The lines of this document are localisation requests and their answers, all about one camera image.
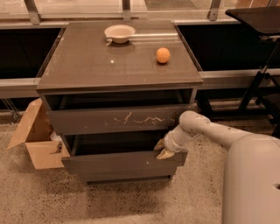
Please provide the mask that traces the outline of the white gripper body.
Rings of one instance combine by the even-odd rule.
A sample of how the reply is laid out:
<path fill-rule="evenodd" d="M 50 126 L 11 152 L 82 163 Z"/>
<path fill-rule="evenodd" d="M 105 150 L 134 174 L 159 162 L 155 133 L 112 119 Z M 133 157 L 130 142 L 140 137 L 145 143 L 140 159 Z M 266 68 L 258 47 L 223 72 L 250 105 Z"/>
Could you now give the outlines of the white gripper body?
<path fill-rule="evenodd" d="M 171 153 L 177 153 L 184 149 L 186 137 L 182 133 L 168 132 L 164 137 L 164 148 Z"/>

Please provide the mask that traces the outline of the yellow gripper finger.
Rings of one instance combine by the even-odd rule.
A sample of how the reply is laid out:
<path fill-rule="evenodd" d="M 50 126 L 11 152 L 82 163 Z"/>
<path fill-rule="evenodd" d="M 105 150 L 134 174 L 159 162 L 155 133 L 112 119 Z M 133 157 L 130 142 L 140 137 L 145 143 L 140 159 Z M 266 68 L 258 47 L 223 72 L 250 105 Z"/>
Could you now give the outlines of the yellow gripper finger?
<path fill-rule="evenodd" d="M 154 146 L 155 151 L 162 150 L 165 147 L 164 140 L 160 139 L 157 144 Z"/>
<path fill-rule="evenodd" d="M 167 159 L 175 155 L 174 152 L 162 149 L 161 152 L 157 155 L 157 159 Z"/>

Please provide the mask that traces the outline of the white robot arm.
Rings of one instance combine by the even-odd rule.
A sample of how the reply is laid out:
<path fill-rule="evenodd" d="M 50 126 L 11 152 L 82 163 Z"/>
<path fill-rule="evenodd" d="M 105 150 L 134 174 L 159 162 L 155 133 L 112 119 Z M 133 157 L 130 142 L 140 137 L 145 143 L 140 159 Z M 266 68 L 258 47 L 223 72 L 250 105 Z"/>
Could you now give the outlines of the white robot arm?
<path fill-rule="evenodd" d="M 184 151 L 205 136 L 227 150 L 222 224 L 280 224 L 280 139 L 211 122 L 194 111 L 155 145 L 158 159 Z"/>

